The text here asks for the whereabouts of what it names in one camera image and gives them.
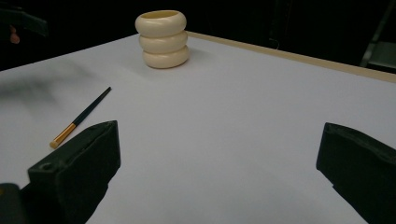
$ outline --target dark background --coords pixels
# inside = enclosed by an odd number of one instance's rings
[[[234,5],[213,1],[8,2],[48,21],[49,36],[17,27],[21,43],[1,42],[0,70],[135,35],[136,17],[159,9],[183,12],[188,31],[359,66],[391,1],[264,0]],[[396,43],[395,18],[392,13],[380,40]]]

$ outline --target white table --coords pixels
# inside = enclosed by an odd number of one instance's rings
[[[53,137],[111,86],[66,139],[119,123],[121,168],[89,223],[365,223],[316,169],[318,147],[325,122],[396,147],[392,75],[197,36],[172,69],[147,67],[133,35],[1,72],[0,183],[28,184]]]

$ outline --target stacked rings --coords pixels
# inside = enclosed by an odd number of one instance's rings
[[[186,24],[183,13],[175,10],[151,11],[136,18],[134,27],[140,34],[139,44],[146,65],[169,68],[189,59]]]

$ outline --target wooden table edge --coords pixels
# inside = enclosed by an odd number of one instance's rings
[[[220,37],[216,37],[216,36],[212,36],[212,35],[203,35],[203,34],[198,34],[198,33],[190,32],[190,31],[187,31],[187,33],[191,37],[209,40],[209,41],[213,41],[216,43],[237,47],[240,49],[248,49],[248,50],[252,50],[255,52],[269,54],[269,55],[273,55],[276,57],[289,59],[289,60],[293,60],[293,61],[297,61],[297,62],[301,62],[301,63],[309,63],[309,64],[312,64],[315,66],[330,68],[330,69],[334,69],[334,70],[341,71],[341,72],[346,72],[346,73],[357,75],[357,76],[370,77],[370,78],[375,78],[378,80],[396,83],[396,75],[392,74],[392,73],[381,72],[381,71],[358,67],[358,66],[354,66],[354,65],[345,64],[345,63],[331,62],[331,61],[327,61],[327,60],[304,56],[301,54],[290,53],[290,52],[286,52],[286,51],[278,50],[278,49],[269,49],[269,48],[265,48],[265,47],[261,47],[261,46],[257,46],[257,45],[247,44],[247,43],[238,42],[238,41],[225,39],[225,38],[220,38]]]

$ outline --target white tabletop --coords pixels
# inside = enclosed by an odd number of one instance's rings
[[[325,122],[396,147],[396,84],[190,37],[157,70],[133,35],[0,73],[0,183],[117,120],[121,168],[89,223],[365,223],[316,169]]]

